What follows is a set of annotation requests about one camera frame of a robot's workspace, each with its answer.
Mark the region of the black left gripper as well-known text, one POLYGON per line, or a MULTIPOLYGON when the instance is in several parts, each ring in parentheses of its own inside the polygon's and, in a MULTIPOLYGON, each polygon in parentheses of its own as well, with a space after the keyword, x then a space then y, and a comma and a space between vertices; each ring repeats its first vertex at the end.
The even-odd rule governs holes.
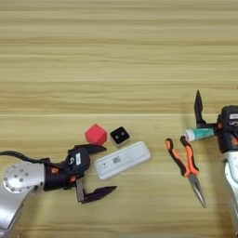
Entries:
MULTIPOLYGON (((85 153, 88 155, 106 151, 106 148, 96 144, 75 145, 73 148, 75 153, 85 153)), ((46 182, 44 191, 54 191, 59 189, 68 190, 72 187, 76 188, 77 200, 79 203, 86 204, 98 201, 110 194, 116 189, 116 186, 107 186, 97 188, 91 193, 84 193, 82 178, 85 174, 85 166, 83 163, 73 163, 66 165, 64 168, 55 166, 46 166, 46 182)))

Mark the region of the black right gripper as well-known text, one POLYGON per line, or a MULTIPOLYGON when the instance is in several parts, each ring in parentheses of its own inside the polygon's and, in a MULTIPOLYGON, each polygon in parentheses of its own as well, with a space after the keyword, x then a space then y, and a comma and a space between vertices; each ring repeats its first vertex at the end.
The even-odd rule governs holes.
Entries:
MULTIPOLYGON (((202 116, 203 102, 200 91, 196 92, 194 102, 194 114, 197 128, 216 128, 215 124, 208 124, 202 116)), ((238 151, 238 126, 225 126, 218 124, 218 146, 222 153, 238 151)))

